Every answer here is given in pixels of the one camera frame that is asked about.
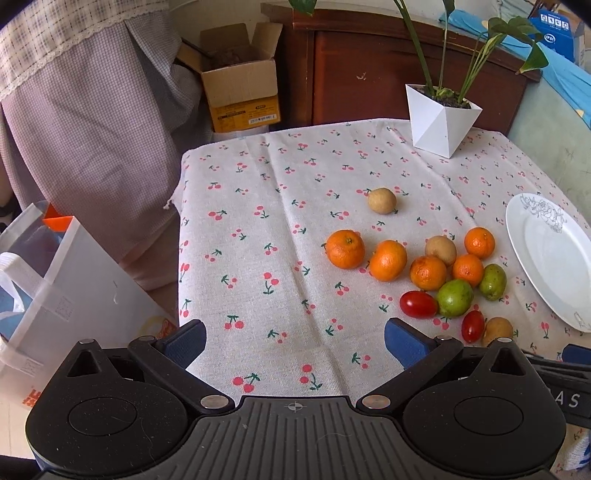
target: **metal screw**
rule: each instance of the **metal screw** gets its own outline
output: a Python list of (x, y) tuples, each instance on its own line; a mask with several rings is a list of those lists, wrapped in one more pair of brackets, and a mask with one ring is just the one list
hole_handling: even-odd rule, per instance
[(223, 395), (208, 395), (201, 399), (201, 405), (209, 410), (217, 410), (226, 407), (230, 401)]
[(383, 395), (368, 395), (361, 403), (372, 410), (383, 410), (390, 406), (390, 399)]

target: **cardboard box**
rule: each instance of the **cardboard box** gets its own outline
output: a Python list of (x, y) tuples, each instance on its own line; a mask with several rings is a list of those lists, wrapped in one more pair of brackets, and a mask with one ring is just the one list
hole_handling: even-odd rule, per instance
[[(181, 45), (177, 59), (201, 75), (214, 132), (246, 130), (281, 120), (273, 56), (282, 27), (258, 23), (251, 43), (244, 23), (204, 30), (201, 48), (209, 59), (191, 45)], [(216, 68), (225, 60), (239, 63)]]
[(583, 65), (585, 24), (579, 17), (563, 10), (550, 12), (540, 9), (538, 16), (530, 18), (530, 21), (544, 36), (544, 45), (576, 65)]

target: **orange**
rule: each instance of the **orange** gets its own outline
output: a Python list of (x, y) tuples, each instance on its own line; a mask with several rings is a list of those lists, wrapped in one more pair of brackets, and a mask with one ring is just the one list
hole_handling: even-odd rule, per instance
[(495, 237), (486, 228), (477, 226), (464, 237), (464, 247), (469, 254), (481, 260), (488, 258), (495, 251)]
[(447, 280), (447, 267), (432, 255), (415, 258), (410, 265), (410, 280), (421, 290), (439, 290)]
[(326, 256), (335, 267), (356, 268), (365, 258), (365, 245), (353, 230), (338, 230), (326, 241)]
[(484, 266), (476, 255), (467, 254), (456, 258), (452, 267), (452, 277), (466, 280), (476, 288), (484, 276)]
[(391, 281), (402, 273), (407, 263), (406, 249), (395, 240), (384, 240), (369, 260), (369, 273), (379, 281)]

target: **lace trim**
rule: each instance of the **lace trim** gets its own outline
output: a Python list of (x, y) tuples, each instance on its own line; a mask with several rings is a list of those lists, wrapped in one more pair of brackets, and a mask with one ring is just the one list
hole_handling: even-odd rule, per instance
[(29, 68), (24, 70), (20, 73), (14, 80), (12, 80), (8, 85), (4, 86), (4, 88), (0, 89), (0, 102), (4, 100), (8, 95), (10, 95), (14, 90), (20, 87), (24, 82), (26, 82), (31, 76), (35, 75), (39, 70), (41, 70), (45, 65), (51, 63), (53, 60), (58, 58), (63, 53), (70, 50), (72, 47), (78, 45), (83, 40), (90, 38), (92, 35), (102, 31), (104, 28), (112, 27), (113, 25), (120, 23), (125, 20), (129, 20), (133, 17), (137, 17), (139, 15), (144, 15), (153, 12), (160, 12), (168, 10), (168, 0), (162, 1), (157, 4), (151, 5), (142, 5), (140, 7), (136, 7), (130, 11), (123, 12), (113, 17), (110, 17), (106, 20), (103, 20), (87, 29), (85, 29), (82, 33), (74, 35), (74, 37), (66, 40), (64, 43), (57, 46), (54, 50), (46, 54), (42, 59), (36, 61), (33, 65)]

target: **potted plant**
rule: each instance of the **potted plant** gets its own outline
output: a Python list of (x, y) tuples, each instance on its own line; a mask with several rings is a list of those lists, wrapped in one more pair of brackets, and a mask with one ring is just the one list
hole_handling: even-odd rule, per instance
[[(290, 0), (290, 4), (295, 10), (311, 15), (314, 12), (316, 0)], [(537, 44), (542, 39), (542, 34), (529, 20), (523, 17), (515, 17), (505, 22), (501, 18), (493, 17), (487, 23), (487, 32), (476, 39), (476, 46), (472, 52), (472, 59), (462, 88), (459, 92), (446, 88), (443, 74), (448, 20), (455, 10), (455, 5), (454, 0), (443, 0), (445, 7), (443, 53), (439, 82), (437, 85), (433, 85), (427, 61), (406, 4), (404, 0), (394, 0), (394, 4), (400, 11), (402, 19), (408, 28), (425, 77), (424, 85), (406, 85), (413, 145), (417, 148), (446, 158), (453, 155), (482, 112), (480, 107), (466, 99), (467, 93), (491, 53), (507, 36), (531, 46), (529, 56), (517, 73), (542, 69), (548, 65), (548, 60)], [(483, 45), (481, 45), (480, 41), (483, 37), (485, 39)]]

